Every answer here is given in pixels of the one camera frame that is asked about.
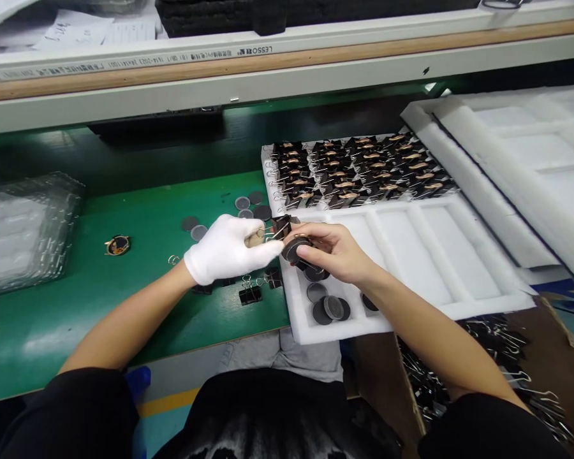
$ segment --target circular component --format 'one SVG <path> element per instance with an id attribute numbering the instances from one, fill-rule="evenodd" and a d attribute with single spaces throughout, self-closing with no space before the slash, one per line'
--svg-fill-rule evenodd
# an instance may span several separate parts
<path id="1" fill-rule="evenodd" d="M 249 201 L 249 198 L 247 198 L 246 196 L 241 196 L 240 198 L 236 198 L 236 200 L 234 201 L 234 205 L 238 210 L 243 210 L 249 208 L 251 202 Z"/>
<path id="2" fill-rule="evenodd" d="M 318 267 L 318 266 L 308 266 L 305 270 L 304 270 L 304 277 L 309 281 L 309 282 L 319 282 L 322 281 L 323 279 L 327 279 L 329 277 L 329 273 Z"/>
<path id="3" fill-rule="evenodd" d="M 342 320 L 344 317 L 344 306 L 337 296 L 328 295 L 323 299 L 325 313 L 333 320 Z"/>
<path id="4" fill-rule="evenodd" d="M 329 325 L 330 323 L 332 323 L 332 319 L 325 312 L 325 308 L 323 307 L 323 300 L 324 298 L 317 301 L 313 305 L 313 319 L 319 325 Z"/>
<path id="5" fill-rule="evenodd" d="M 290 263 L 297 263 L 300 261 L 300 257 L 296 252 L 298 246 L 300 245 L 308 245 L 312 246 L 313 244 L 311 241 L 306 237 L 296 237 L 293 238 L 290 242 L 285 245 L 285 248 L 282 251 L 283 258 Z"/>
<path id="6" fill-rule="evenodd" d="M 323 284 L 314 282 L 313 284 L 310 284 L 306 289 L 306 296 L 308 296 L 308 299 L 310 301 L 316 303 L 317 301 L 321 300 L 324 296 L 327 296 L 327 288 L 325 288 Z"/>
<path id="7" fill-rule="evenodd" d="M 207 231 L 208 228 L 206 228 L 206 226 L 204 225 L 194 226 L 193 228 L 191 228 L 191 238 L 194 241 L 199 241 L 204 237 Z"/>
<path id="8" fill-rule="evenodd" d="M 272 218 L 272 209 L 266 205 L 256 206 L 253 209 L 253 215 L 259 220 L 268 221 Z"/>
<path id="9" fill-rule="evenodd" d="M 191 229 L 198 224 L 198 219 L 196 217 L 190 216 L 183 218 L 180 226 L 185 231 L 191 231 Z"/>
<path id="10" fill-rule="evenodd" d="M 107 255 L 123 255 L 129 250 L 129 236 L 113 236 L 113 239 L 105 242 L 104 244 L 107 247 Z"/>
<path id="11" fill-rule="evenodd" d="M 362 302 L 364 303 L 364 306 L 366 306 L 369 310 L 375 312 L 378 311 L 378 308 L 374 305 L 374 303 L 372 303 L 372 300 L 370 300 L 370 298 L 365 296 L 363 293 L 362 293 Z"/>
<path id="12" fill-rule="evenodd" d="M 238 218 L 253 218 L 253 213 L 249 209 L 242 209 L 238 213 Z"/>
<path id="13" fill-rule="evenodd" d="M 263 193 L 261 191 L 251 191 L 249 201 L 251 204 L 260 204 L 263 201 Z"/>
<path id="14" fill-rule="evenodd" d="M 351 317 L 351 307 L 344 298 L 338 298 L 338 299 L 340 300 L 340 302 L 342 303 L 342 307 L 344 308 L 344 315 L 342 316 L 342 319 L 340 319 L 340 322 L 344 322 L 349 317 Z"/>

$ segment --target wooden strip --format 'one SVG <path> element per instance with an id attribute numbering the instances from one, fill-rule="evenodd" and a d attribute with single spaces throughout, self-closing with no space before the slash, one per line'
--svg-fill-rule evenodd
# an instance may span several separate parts
<path id="1" fill-rule="evenodd" d="M 322 48 L 254 57 L 239 57 L 220 61 L 113 70 L 84 75 L 52 76 L 34 80 L 2 82 L 0 83 L 0 100 L 166 83 L 195 78 L 221 77 L 336 62 L 360 61 L 363 59 L 469 48 L 572 34 L 574 34 L 574 20 L 568 20 L 507 29 L 384 41 L 381 43 L 367 43 L 365 45 Z"/>

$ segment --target white glove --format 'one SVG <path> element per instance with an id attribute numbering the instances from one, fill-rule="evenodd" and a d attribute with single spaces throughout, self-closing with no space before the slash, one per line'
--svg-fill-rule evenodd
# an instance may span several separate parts
<path id="1" fill-rule="evenodd" d="M 267 266 L 283 250 L 282 241 L 248 248 L 244 240 L 263 228 L 263 221 L 220 216 L 202 240 L 185 252 L 183 261 L 198 285 L 241 276 Z"/>

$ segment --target hand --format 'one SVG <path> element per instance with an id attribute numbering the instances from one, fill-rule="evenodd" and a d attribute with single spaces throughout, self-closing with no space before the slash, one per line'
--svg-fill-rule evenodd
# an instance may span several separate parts
<path id="1" fill-rule="evenodd" d="M 244 240 L 263 228 L 261 220 L 220 216 L 202 240 L 183 257 L 189 273 L 199 285 L 210 285 L 216 279 L 228 279 L 267 266 L 281 253 L 281 241 L 268 241 L 248 248 Z"/>
<path id="2" fill-rule="evenodd" d="M 300 258 L 322 267 L 339 281 L 358 284 L 378 270 L 385 273 L 341 224 L 305 223 L 294 229 L 285 238 L 285 242 L 296 234 L 307 235 L 321 249 L 301 245 L 297 249 Z"/>

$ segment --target foam tray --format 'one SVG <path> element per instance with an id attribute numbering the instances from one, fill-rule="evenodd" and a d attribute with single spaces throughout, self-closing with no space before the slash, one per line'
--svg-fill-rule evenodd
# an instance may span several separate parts
<path id="1" fill-rule="evenodd" d="M 455 179 L 493 234 L 522 268 L 557 266 L 561 263 L 521 218 L 513 205 L 481 172 L 478 165 L 438 126 L 431 113 L 443 102 L 433 99 L 410 103 L 402 118 L 430 153 Z"/>
<path id="2" fill-rule="evenodd" d="M 281 204 L 272 199 L 277 188 L 267 174 L 266 151 L 271 148 L 266 146 L 261 153 L 266 188 L 273 214 L 283 215 Z M 376 263 L 454 320 L 534 306 L 533 291 L 518 279 L 506 255 L 458 194 L 326 211 L 303 208 L 290 214 L 303 222 L 345 225 Z M 355 286 L 331 276 L 321 283 L 330 295 L 349 303 L 351 317 L 319 325 L 306 296 L 310 282 L 279 259 L 296 342 L 313 344 L 392 330 L 380 312 L 364 307 Z"/>
<path id="3" fill-rule="evenodd" d="M 434 114 L 574 273 L 574 87 L 450 96 Z"/>

